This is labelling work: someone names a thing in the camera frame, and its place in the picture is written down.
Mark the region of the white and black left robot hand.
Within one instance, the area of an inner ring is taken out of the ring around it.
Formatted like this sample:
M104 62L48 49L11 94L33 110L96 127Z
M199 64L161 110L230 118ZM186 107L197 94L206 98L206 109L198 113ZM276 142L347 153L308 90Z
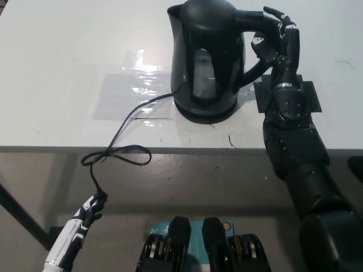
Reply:
M99 191L91 196L67 221L44 262L43 272L72 271L74 260L82 248L94 221L102 217L108 195Z

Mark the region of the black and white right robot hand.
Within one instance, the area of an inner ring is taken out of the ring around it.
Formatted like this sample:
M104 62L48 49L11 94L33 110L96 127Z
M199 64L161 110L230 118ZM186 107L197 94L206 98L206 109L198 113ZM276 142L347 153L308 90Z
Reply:
M282 11L265 6L263 11L272 15L268 26L270 38L257 32L251 46L262 66L272 68L271 88L296 88L301 84L297 77L300 57L300 35L295 22Z

